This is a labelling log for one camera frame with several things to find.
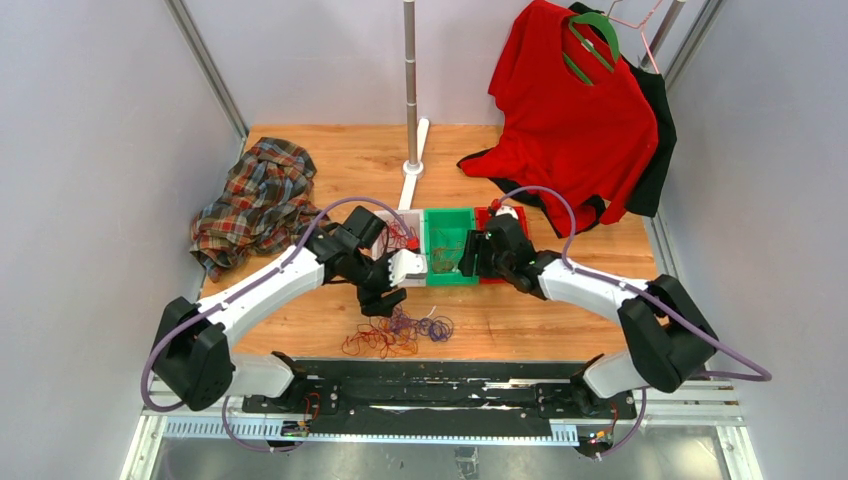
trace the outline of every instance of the red shirt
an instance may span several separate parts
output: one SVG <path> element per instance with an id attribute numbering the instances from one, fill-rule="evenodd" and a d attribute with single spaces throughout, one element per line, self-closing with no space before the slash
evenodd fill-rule
<path id="1" fill-rule="evenodd" d="M 541 185 L 562 194 L 580 231 L 596 220 L 581 207 L 593 194 L 610 201 L 601 216 L 615 223 L 657 147 L 656 117 L 627 62 L 609 72 L 568 29 L 574 12 L 535 0 L 518 16 L 489 94 L 504 112 L 504 131 L 487 154 L 460 164 L 466 175 Z M 576 26 L 612 64 L 609 47 L 589 27 Z M 594 85 L 583 83 L 563 61 L 565 52 Z M 551 222 L 568 232 L 565 207 L 541 193 Z"/>

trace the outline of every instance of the plaid shirt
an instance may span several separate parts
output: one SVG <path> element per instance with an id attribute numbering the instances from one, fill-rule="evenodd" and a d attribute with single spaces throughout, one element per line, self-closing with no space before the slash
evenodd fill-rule
<path id="1" fill-rule="evenodd" d="M 191 223 L 189 251 L 210 280 L 250 254 L 279 253 L 296 241 L 319 212 L 309 201 L 315 173 L 306 150 L 286 140 L 263 137 L 242 155 L 223 195 Z"/>

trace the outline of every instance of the wooden table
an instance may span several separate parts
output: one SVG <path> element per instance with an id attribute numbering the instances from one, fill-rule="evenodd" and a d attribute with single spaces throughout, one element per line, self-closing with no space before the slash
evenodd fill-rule
<path id="1" fill-rule="evenodd" d="M 257 126 L 247 145 L 262 136 L 306 148 L 318 168 L 314 197 L 319 207 L 351 195 L 368 195 L 392 206 L 400 199 L 401 165 L 407 157 L 404 126 Z M 489 180 L 466 177 L 456 167 L 463 156 L 497 144 L 498 137 L 499 130 L 491 126 L 433 126 L 413 208 L 485 206 L 499 197 Z M 342 205 L 331 216 L 344 220 L 354 206 Z M 562 249 L 564 241 L 555 237 L 539 210 L 527 208 L 527 220 L 537 249 Z M 657 273 L 642 219 L 634 215 L 578 235 L 569 253 L 577 262 L 619 275 L 654 278 Z M 273 258 L 251 258 L 220 282 L 207 281 L 203 296 L 238 283 Z M 408 294 L 403 308 L 411 316 L 424 316 L 435 305 L 437 314 L 455 324 L 446 343 L 419 340 L 415 358 L 584 361 L 624 347 L 620 329 L 609 321 L 573 305 L 520 294 L 511 285 L 411 288 Z M 349 358 L 341 344 L 364 321 L 354 287 L 324 286 L 272 314 L 235 350 Z"/>

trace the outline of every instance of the gray wall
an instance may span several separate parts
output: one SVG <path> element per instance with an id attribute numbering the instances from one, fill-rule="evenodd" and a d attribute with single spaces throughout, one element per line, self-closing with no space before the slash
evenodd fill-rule
<path id="1" fill-rule="evenodd" d="M 238 140 L 162 1 L 0 6 L 3 478 L 116 478 Z"/>
<path id="2" fill-rule="evenodd" d="M 844 478 L 848 4 L 725 3 L 671 92 L 665 220 L 716 332 L 774 373 L 738 384 L 765 477 Z"/>
<path id="3" fill-rule="evenodd" d="M 672 0 L 648 24 L 648 38 Z M 667 65 L 705 0 L 688 0 L 658 60 Z M 403 0 L 187 0 L 248 124 L 405 123 Z M 416 2 L 419 114 L 436 123 L 502 121 L 489 80 L 529 0 Z M 554 3 L 570 5 L 571 0 Z M 606 9 L 612 0 L 584 0 Z M 656 0 L 627 0 L 638 23 Z M 644 53 L 635 30 L 622 51 Z"/>

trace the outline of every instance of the clothes hanger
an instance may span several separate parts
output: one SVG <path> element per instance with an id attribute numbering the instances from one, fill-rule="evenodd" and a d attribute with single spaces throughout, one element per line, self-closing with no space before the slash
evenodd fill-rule
<path id="1" fill-rule="evenodd" d="M 660 73 L 660 69 L 659 69 L 659 67 L 657 67 L 657 61 L 654 58 L 654 54 L 651 52 L 650 45 L 648 45 L 648 39 L 645 37 L 645 25 L 647 25 L 648 20 L 651 19 L 651 17 L 654 15 L 654 13 L 657 11 L 657 9 L 660 7 L 660 4 L 663 2 L 663 0 L 657 0 L 657 4 L 654 5 L 654 8 L 652 8 L 651 11 L 648 12 L 648 15 L 645 18 L 643 18 L 642 21 L 639 22 L 636 25 L 634 25 L 632 23 L 625 22 L 624 20 L 620 20 L 618 18 L 611 16 L 612 15 L 612 9 L 615 8 L 615 5 L 617 3 L 620 3 L 622 1 L 623 0 L 613 0 L 612 5 L 610 5 L 610 8 L 607 9 L 606 17 L 609 18 L 610 20 L 612 20 L 613 22 L 616 22 L 620 25 L 624 25 L 625 27 L 639 30 L 639 33 L 642 36 L 642 43 L 645 45 L 645 51 L 648 54 L 648 58 L 651 59 L 651 65 L 654 67 L 655 72 Z"/>
<path id="2" fill-rule="evenodd" d="M 612 24 L 609 22 L 607 17 L 594 12 L 584 13 L 582 15 L 575 15 L 568 19 L 568 29 L 571 30 L 571 33 L 577 37 L 580 43 L 592 54 L 595 58 L 598 59 L 599 62 L 606 68 L 609 72 L 615 70 L 615 67 L 610 65 L 607 62 L 607 59 L 604 58 L 596 49 L 595 46 L 586 39 L 580 32 L 575 28 L 575 24 L 577 25 L 589 25 L 590 27 L 596 28 L 604 38 L 607 40 L 607 45 L 610 48 L 610 53 L 612 55 L 613 63 L 618 62 L 618 59 L 621 57 L 621 52 L 618 44 L 618 36 L 615 34 L 615 29 Z M 577 66 L 577 64 L 565 53 L 562 52 L 562 58 L 565 60 L 565 64 L 568 68 L 574 72 L 575 75 L 585 84 L 593 85 L 593 82 L 589 79 L 589 77 Z"/>

